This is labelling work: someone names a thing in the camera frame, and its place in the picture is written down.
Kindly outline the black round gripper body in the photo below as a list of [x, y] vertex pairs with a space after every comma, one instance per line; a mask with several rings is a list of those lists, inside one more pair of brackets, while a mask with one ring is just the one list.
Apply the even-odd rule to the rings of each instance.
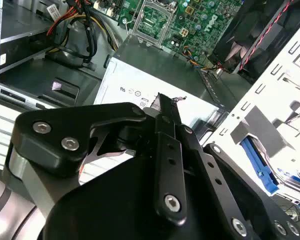
[[182, 155], [187, 203], [184, 225], [154, 208], [154, 162], [130, 159], [67, 193], [53, 207], [45, 240], [229, 240], [216, 202], [201, 177], [191, 174], [194, 153]]

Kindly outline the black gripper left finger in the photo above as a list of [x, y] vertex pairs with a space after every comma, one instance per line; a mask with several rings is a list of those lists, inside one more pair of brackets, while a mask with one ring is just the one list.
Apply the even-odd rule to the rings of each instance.
[[182, 224], [187, 204], [177, 101], [159, 93], [144, 109], [123, 102], [25, 112], [12, 132], [12, 174], [48, 216], [78, 187], [85, 164], [134, 151], [154, 161], [154, 211]]

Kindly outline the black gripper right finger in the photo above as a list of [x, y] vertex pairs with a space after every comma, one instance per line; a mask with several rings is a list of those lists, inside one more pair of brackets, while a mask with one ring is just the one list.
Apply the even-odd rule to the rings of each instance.
[[188, 217], [176, 240], [300, 240], [300, 228], [215, 144], [200, 146], [192, 129], [177, 127]]

